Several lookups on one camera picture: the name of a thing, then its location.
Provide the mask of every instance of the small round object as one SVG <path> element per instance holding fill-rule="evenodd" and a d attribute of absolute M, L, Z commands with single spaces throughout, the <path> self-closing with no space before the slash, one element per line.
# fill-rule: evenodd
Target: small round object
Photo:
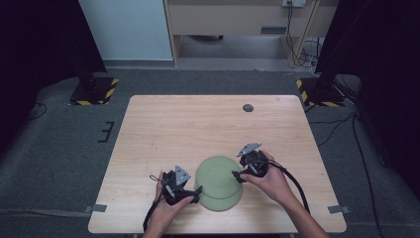
<path fill-rule="evenodd" d="M 211 210 L 227 210 L 242 195 L 242 185 L 232 175 L 241 168 L 232 159 L 216 156 L 205 160 L 196 173 L 196 187 L 202 185 L 200 203 Z"/>
<path fill-rule="evenodd" d="M 245 105 L 242 107 L 242 109 L 244 109 L 244 111 L 246 111 L 246 112 L 252 112 L 252 111 L 254 111 L 254 106 L 253 106 L 253 105 L 251 105 L 251 104 L 245 104 Z"/>

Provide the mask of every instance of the black curtain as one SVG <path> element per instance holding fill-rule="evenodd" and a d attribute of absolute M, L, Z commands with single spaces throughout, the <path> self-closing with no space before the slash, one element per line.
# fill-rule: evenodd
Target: black curtain
<path fill-rule="evenodd" d="M 317 66 L 322 72 L 329 63 L 338 62 L 337 73 L 361 79 L 362 121 L 385 163 L 401 173 L 417 197 L 419 9 L 418 0 L 341 0 Z M 333 59 L 337 48 L 342 48 L 341 54 Z"/>
<path fill-rule="evenodd" d="M 77 0 L 0 0 L 0 152 L 43 87 L 96 71 L 106 69 Z"/>

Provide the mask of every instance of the white panel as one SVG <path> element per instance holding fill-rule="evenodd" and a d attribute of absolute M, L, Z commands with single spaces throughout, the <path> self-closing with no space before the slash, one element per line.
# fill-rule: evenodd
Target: white panel
<path fill-rule="evenodd" d="M 172 60 L 162 1 L 79 3 L 104 60 Z"/>

